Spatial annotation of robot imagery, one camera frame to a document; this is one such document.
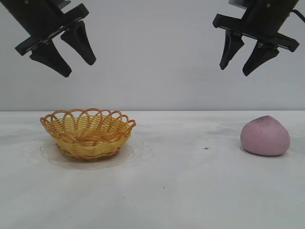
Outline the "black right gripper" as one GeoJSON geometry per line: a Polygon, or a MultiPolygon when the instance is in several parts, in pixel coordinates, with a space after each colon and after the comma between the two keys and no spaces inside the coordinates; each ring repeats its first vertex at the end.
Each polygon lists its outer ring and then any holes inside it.
{"type": "Polygon", "coordinates": [[[257,40],[257,43],[243,66],[248,76],[259,66],[279,54],[278,47],[294,52],[299,43],[278,31],[286,21],[296,0],[252,0],[242,18],[217,14],[213,26],[225,31],[225,43],[220,68],[224,70],[235,54],[244,46],[242,36],[257,40]]]}

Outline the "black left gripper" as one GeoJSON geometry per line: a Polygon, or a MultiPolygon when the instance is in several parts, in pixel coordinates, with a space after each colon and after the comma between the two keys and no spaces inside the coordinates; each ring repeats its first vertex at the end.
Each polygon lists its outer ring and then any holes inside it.
{"type": "MultiPolygon", "coordinates": [[[[87,37],[85,23],[80,21],[89,11],[81,3],[66,13],[62,12],[61,6],[69,3],[69,0],[2,0],[1,4],[30,35],[17,45],[15,50],[23,56],[38,44],[51,40],[73,23],[61,35],[61,39],[88,65],[93,65],[96,57],[87,37]]],[[[59,54],[53,41],[38,45],[31,51],[30,58],[50,67],[65,78],[71,74],[70,66],[59,54]]]]}

